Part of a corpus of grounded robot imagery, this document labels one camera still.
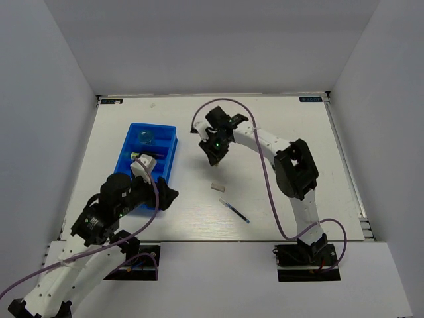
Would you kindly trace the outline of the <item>grey white eraser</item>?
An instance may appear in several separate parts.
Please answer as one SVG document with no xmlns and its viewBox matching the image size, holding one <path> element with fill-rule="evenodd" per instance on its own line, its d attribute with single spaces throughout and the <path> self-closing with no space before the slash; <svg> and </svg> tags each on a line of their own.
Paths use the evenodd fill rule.
<svg viewBox="0 0 424 318">
<path fill-rule="evenodd" d="M 215 191 L 219 191 L 221 193 L 224 193 L 225 190 L 226 190 L 225 186 L 219 185 L 219 184 L 216 184 L 216 183 L 211 184 L 211 189 L 213 189 Z"/>
</svg>

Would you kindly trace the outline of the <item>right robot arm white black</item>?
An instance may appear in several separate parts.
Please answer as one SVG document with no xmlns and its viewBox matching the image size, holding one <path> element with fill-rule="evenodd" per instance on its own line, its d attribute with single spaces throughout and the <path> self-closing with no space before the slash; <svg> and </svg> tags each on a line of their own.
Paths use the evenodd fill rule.
<svg viewBox="0 0 424 318">
<path fill-rule="evenodd" d="M 298 139 L 286 141 L 259 128 L 254 119 L 236 114 L 229 116 L 220 106 L 210 110 L 204 121 L 193 121 L 191 132 L 197 133 L 199 146 L 209 164 L 218 164 L 229 150 L 230 143 L 245 146 L 271 163 L 279 190 L 289 198 L 297 235 L 300 258 L 314 264 L 323 256 L 327 235 L 319 223 L 315 190 L 319 176 L 307 143 Z"/>
</svg>

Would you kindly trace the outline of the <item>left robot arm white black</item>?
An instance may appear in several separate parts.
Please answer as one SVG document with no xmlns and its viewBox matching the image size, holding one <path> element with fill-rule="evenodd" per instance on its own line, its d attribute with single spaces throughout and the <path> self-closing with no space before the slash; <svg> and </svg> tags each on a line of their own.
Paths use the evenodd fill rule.
<svg viewBox="0 0 424 318">
<path fill-rule="evenodd" d="M 71 227 L 57 262 L 39 270 L 42 277 L 37 285 L 23 298 L 14 299 L 9 313 L 13 317 L 71 317 L 101 280 L 149 255 L 140 249 L 135 234 L 119 228 L 120 220 L 141 205 L 164 211 L 178 195 L 162 177 L 154 182 L 150 174 L 134 178 L 111 174 Z"/>
</svg>

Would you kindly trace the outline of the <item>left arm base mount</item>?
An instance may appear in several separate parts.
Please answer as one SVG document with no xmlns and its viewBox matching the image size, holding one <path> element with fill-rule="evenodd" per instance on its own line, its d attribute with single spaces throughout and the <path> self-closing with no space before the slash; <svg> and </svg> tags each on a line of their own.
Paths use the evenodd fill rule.
<svg viewBox="0 0 424 318">
<path fill-rule="evenodd" d="M 159 244 L 142 244 L 139 247 L 142 256 L 126 262 L 119 269 L 107 275 L 105 281 L 153 282 L 158 280 L 160 252 Z"/>
</svg>

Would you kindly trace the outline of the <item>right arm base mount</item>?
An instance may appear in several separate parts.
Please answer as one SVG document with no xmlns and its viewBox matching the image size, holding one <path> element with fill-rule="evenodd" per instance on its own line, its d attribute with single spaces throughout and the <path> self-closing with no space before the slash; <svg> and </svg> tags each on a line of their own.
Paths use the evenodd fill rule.
<svg viewBox="0 0 424 318">
<path fill-rule="evenodd" d="M 298 245 L 275 245 L 272 250 L 277 265 L 279 282 L 335 282 L 341 281 L 336 265 L 337 255 L 333 244 L 328 244 L 315 258 L 304 256 Z"/>
</svg>

